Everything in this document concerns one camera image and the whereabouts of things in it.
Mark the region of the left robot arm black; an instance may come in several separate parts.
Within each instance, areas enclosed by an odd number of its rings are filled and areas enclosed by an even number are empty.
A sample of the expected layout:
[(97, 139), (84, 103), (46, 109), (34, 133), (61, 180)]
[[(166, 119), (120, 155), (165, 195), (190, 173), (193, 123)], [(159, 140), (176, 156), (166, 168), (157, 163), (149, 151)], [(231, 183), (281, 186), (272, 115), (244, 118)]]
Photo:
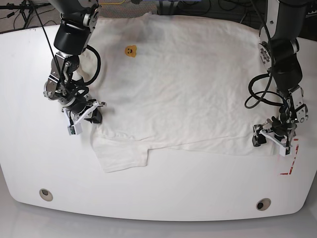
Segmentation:
[[(299, 85), (303, 73), (297, 53), (300, 50), (298, 36), (307, 14), (308, 0), (268, 0), (265, 13), (259, 13), (262, 23), (259, 32), (260, 59), (267, 74), (259, 75), (251, 80), (249, 92), (251, 97), (279, 107), (279, 116), (267, 120), (269, 128), (264, 124), (253, 126), (253, 145), (259, 147), (269, 139), (279, 146), (279, 153), (285, 157), (292, 153), (292, 139), (299, 123), (308, 119), (308, 108), (303, 101), (304, 91)], [(255, 81), (268, 77), (276, 85), (275, 95), (282, 103), (264, 99), (269, 93), (266, 88), (260, 96), (252, 91)]]

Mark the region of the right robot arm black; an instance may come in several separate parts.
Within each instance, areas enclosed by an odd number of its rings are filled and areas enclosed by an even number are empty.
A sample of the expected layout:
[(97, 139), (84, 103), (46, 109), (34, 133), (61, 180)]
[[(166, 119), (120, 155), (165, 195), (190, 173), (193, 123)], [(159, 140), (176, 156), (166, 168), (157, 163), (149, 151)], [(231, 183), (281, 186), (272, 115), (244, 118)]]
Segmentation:
[[(68, 121), (68, 133), (78, 135), (82, 133), (83, 121), (100, 124), (103, 119), (98, 108), (104, 103), (89, 94), (89, 85), (95, 82), (101, 70), (101, 57), (88, 44), (97, 23), (100, 4), (97, 0), (52, 0), (50, 4), (60, 13), (61, 23), (54, 39), (57, 53), (53, 55), (44, 96), (61, 104)], [(96, 56), (96, 72), (88, 81), (74, 79), (79, 57), (86, 50)]]

